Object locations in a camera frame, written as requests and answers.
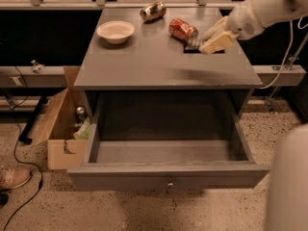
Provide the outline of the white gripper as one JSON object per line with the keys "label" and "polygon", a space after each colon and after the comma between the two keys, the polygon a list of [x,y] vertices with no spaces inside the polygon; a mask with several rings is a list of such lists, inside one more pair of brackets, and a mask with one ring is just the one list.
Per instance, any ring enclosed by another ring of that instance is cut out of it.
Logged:
{"label": "white gripper", "polygon": [[253,0],[244,0],[234,7],[228,17],[224,16],[201,36],[199,51],[213,54],[231,47],[237,38],[249,40],[261,35],[264,30]]}

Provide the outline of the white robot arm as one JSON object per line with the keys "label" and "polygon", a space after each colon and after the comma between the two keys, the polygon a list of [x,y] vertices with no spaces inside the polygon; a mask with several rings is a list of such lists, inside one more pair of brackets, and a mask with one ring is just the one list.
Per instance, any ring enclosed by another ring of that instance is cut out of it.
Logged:
{"label": "white robot arm", "polygon": [[[234,41],[252,39],[266,28],[306,16],[308,0],[244,0],[201,37],[204,54]],[[308,124],[279,143],[269,177],[265,231],[308,231]]]}

